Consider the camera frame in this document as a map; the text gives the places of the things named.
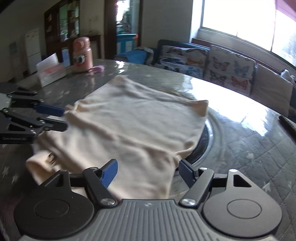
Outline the grey blanket on sofa arm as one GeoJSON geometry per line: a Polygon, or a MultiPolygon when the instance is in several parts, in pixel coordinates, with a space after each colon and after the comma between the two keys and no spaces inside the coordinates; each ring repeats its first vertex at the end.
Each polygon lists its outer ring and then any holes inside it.
{"type": "Polygon", "coordinates": [[[143,51],[145,53],[144,55],[144,64],[148,66],[152,66],[154,62],[155,57],[155,51],[152,48],[145,47],[145,46],[139,46],[135,48],[135,50],[143,51]]]}

